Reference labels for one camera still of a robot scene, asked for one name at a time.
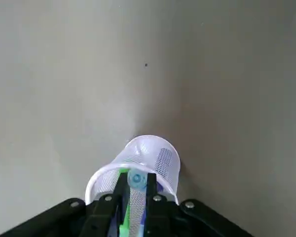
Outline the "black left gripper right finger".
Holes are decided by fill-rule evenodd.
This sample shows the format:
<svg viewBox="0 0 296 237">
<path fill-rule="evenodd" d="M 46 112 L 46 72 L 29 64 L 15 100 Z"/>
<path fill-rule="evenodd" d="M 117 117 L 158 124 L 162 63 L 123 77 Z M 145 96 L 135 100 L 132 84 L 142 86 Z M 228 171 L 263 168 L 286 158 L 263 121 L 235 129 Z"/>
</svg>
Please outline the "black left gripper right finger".
<svg viewBox="0 0 296 237">
<path fill-rule="evenodd" d="M 251 234 L 196 199 L 181 204 L 157 192 L 155 173 L 148 174 L 145 237 L 250 237 Z"/>
</svg>

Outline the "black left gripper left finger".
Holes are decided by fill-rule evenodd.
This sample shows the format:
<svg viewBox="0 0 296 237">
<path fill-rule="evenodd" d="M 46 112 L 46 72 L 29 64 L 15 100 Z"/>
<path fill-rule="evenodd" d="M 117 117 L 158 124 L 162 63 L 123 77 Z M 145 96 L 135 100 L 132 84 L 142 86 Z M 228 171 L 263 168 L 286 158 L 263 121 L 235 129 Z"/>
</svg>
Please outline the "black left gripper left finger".
<svg viewBox="0 0 296 237">
<path fill-rule="evenodd" d="M 67 199 L 0 234 L 1 237 L 117 237 L 128 205 L 127 174 L 120 173 L 113 192 L 85 204 Z"/>
</svg>

